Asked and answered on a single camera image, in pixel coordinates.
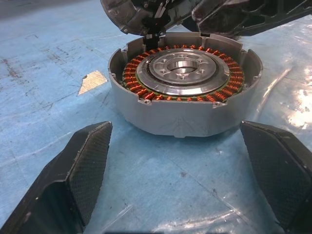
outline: plastic sheet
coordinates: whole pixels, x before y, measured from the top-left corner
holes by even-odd
[[[27,16],[18,17],[28,5],[2,14],[0,226],[73,132],[110,120],[104,181],[85,234],[282,233],[238,129],[209,138],[154,136],[120,116],[109,83],[77,95],[86,74],[107,76],[111,54],[136,37],[122,34],[98,0],[69,2],[36,1]],[[289,130],[312,150],[312,17],[240,41],[264,64],[247,119]]]

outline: center bore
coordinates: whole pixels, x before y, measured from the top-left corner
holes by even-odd
[[[195,71],[198,68],[198,63],[193,60],[175,61],[167,65],[168,70],[178,73],[185,74]]]

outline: copper coil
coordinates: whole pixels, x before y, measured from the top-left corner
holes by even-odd
[[[243,76],[238,76],[238,75],[231,75],[230,80],[239,80],[239,81],[243,81],[244,77]]]
[[[214,96],[216,96],[217,99],[219,99],[220,101],[224,101],[227,96],[224,93],[221,93],[219,91],[215,91]]]
[[[143,53],[143,55],[149,56],[149,55],[151,55],[151,53],[146,51],[146,52]]]
[[[128,64],[127,64],[127,66],[134,66],[134,67],[137,67],[137,63],[134,63],[134,62],[129,62]]]
[[[233,67],[229,67],[230,69],[237,69],[240,70],[240,66],[233,66]]]
[[[147,90],[147,89],[141,89],[141,90],[139,90],[136,94],[138,94],[138,95],[139,95],[139,97],[140,97],[140,96],[142,96],[142,95],[146,94],[147,92],[148,92],[148,90]]]
[[[237,87],[235,85],[232,85],[232,84],[227,84],[225,86],[227,89],[231,89],[231,90],[234,90],[235,92],[237,92],[239,90],[240,87]]]
[[[223,92],[224,94],[226,94],[227,96],[232,96],[233,94],[234,94],[234,92],[233,91],[231,91],[231,90],[229,90],[229,89],[227,89],[227,88],[223,88],[223,89],[221,89],[221,92]]]
[[[155,97],[155,94],[154,94],[153,92],[150,92],[150,93],[145,94],[145,95],[143,96],[144,99],[148,99],[148,100],[152,100],[153,97]]]
[[[131,88],[130,88],[130,91],[131,91],[131,92],[134,92],[134,91],[139,90],[139,89],[141,89],[141,88],[142,88],[142,85],[139,84],[139,85],[136,85],[136,86],[131,87]]]
[[[138,55],[137,57],[140,58],[140,59],[145,59],[145,57],[142,56],[142,55]]]
[[[232,85],[237,85],[237,86],[242,86],[242,81],[240,80],[235,80],[235,79],[230,79],[229,81],[229,84],[232,84]]]
[[[134,80],[134,81],[127,81],[126,85],[129,87],[129,86],[140,85],[140,84],[139,82]]]
[[[231,61],[232,58],[231,57],[227,57],[227,58],[224,58],[223,61],[227,62],[227,61]]]
[[[125,71],[125,75],[135,75],[136,71]]]
[[[231,74],[242,75],[243,71],[231,71]]]
[[[226,65],[228,65],[228,66],[236,65],[237,66],[238,64],[235,61],[227,61]]]
[[[135,71],[136,69],[137,69],[136,67],[129,67],[129,66],[126,66],[126,67],[125,67],[125,71],[126,71],[126,70]]]
[[[136,77],[125,77],[123,80],[124,80],[125,82],[129,82],[129,81],[136,81],[137,78],[136,78]]]
[[[210,101],[210,102],[215,102],[216,101],[215,97],[210,95],[210,94],[207,94],[205,96],[205,99],[206,99],[206,101]]]
[[[157,95],[156,97],[154,97],[154,99],[155,100],[163,100],[164,99],[164,97],[163,97],[163,95]]]
[[[142,60],[139,60],[139,59],[137,59],[137,58],[132,59],[132,61],[133,61],[133,62],[137,62],[137,63],[142,62]]]

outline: copper winding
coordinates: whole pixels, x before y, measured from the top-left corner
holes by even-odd
[[[163,97],[163,95],[157,95],[156,97],[154,97],[154,99],[155,100],[163,100],[164,99],[164,97]]]
[[[137,81],[137,78],[136,77],[125,77],[123,80],[127,83],[129,81]]]
[[[135,75],[136,71],[125,71],[125,75]]]
[[[236,86],[241,86],[242,83],[243,83],[242,81],[235,80],[235,79],[230,79],[230,81],[229,81],[229,84],[236,85]]]
[[[140,84],[139,84],[139,82],[137,82],[137,81],[127,81],[127,82],[126,82],[126,85],[127,85],[127,86],[134,86],[134,85],[140,85]]]
[[[243,76],[233,76],[233,75],[231,75],[230,80],[239,80],[239,81],[242,82],[244,80],[244,77]]]
[[[130,91],[131,91],[131,92],[134,92],[134,91],[137,91],[137,90],[139,90],[139,89],[141,89],[141,88],[142,88],[142,85],[139,84],[139,85],[136,85],[136,86],[131,87],[131,88],[130,88]]]
[[[152,100],[154,97],[155,97],[155,94],[153,92],[150,92],[143,96],[144,99],[149,99],[149,100]]]
[[[231,71],[231,73],[235,75],[242,75],[243,71]]]
[[[227,89],[227,88],[221,89],[221,92],[224,93],[224,94],[226,94],[226,95],[229,96],[229,97],[232,96],[232,95],[234,94],[233,91],[231,91],[231,90],[229,90],[229,89]]]
[[[230,69],[237,69],[237,70],[240,70],[240,66],[231,66],[231,67],[229,67]]]
[[[137,63],[142,62],[142,60],[139,60],[139,59],[137,59],[137,58],[132,59],[132,61],[137,62]]]
[[[239,87],[234,86],[234,85],[231,85],[231,84],[227,84],[225,87],[226,87],[227,89],[234,90],[235,92],[238,92],[238,90],[239,90]]]
[[[215,97],[210,95],[210,94],[207,94],[205,96],[205,99],[206,99],[206,101],[210,101],[210,102],[215,102],[216,101]]]
[[[138,94],[138,95],[139,95],[139,97],[140,97],[140,96],[142,96],[142,95],[146,94],[147,92],[148,92],[148,90],[147,90],[147,89],[141,89],[141,90],[139,90],[136,94]]]
[[[244,81],[244,74],[241,70],[241,67],[237,64],[236,61],[234,61],[231,57],[227,56],[224,53],[220,53],[218,50],[212,50],[211,48],[205,49],[204,47],[200,46],[197,49],[201,51],[206,51],[208,53],[212,53],[213,55],[219,56],[225,63],[228,65],[231,76],[230,80],[226,84],[224,88],[222,88],[219,91],[215,91],[213,93],[207,94],[205,98],[202,96],[197,97],[175,97],[167,96],[164,97],[161,94],[156,94],[153,91],[149,91],[147,88],[142,86],[137,78],[136,78],[136,69],[138,65],[142,62],[143,59],[145,59],[147,56],[151,54],[155,54],[157,52],[163,51],[163,50],[169,50],[171,48],[177,49],[177,48],[191,48],[196,49],[195,45],[191,45],[188,47],[187,45],[182,45],[181,47],[179,45],[174,45],[173,47],[165,46],[164,48],[157,48],[152,49],[150,51],[146,51],[142,53],[141,55],[136,56],[134,59],[132,59],[125,67],[124,69],[124,81],[125,85],[130,89],[130,91],[135,92],[140,97],[143,97],[144,99],[149,100],[176,100],[176,101],[225,101],[228,97],[232,96],[233,94],[237,93],[239,89],[242,87],[243,81]]]
[[[219,99],[220,101],[224,101],[227,96],[224,93],[221,93],[219,91],[215,91],[214,96],[216,96],[217,99]]]

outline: scratch mark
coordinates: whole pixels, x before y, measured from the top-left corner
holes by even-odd
[[[48,148],[50,148],[52,145],[54,145],[55,143],[59,142],[60,140],[62,140],[64,137],[68,136],[69,134],[71,134],[72,132],[68,132],[62,136],[60,136],[59,138],[57,138],[56,140],[50,142],[49,144],[47,144],[46,146],[43,146],[42,148],[36,150],[36,151],[33,151],[33,152],[30,152],[30,153],[27,153],[27,154],[23,154],[23,155],[20,155],[18,157],[15,157],[13,159],[10,159],[10,160],[7,160],[3,163],[3,166],[6,166],[6,165],[10,165],[11,163],[13,163],[15,160],[16,161],[19,161],[20,159],[24,158],[24,157],[29,157],[30,155],[35,155],[35,154],[38,154],[38,153],[41,153],[42,151],[44,150],[47,150]]]
[[[119,220],[121,217],[123,217],[129,210],[131,210],[133,207],[133,205],[127,206],[126,208],[124,208],[122,211],[119,212],[119,214],[117,214],[116,218],[108,223],[101,231],[101,233],[103,233],[106,229],[108,229],[110,226],[112,226],[117,220]]]
[[[21,76],[18,75],[18,73],[13,69],[11,64],[7,59],[3,59],[2,62],[5,64],[6,69],[8,70],[10,76],[15,77],[15,78],[21,78]]]

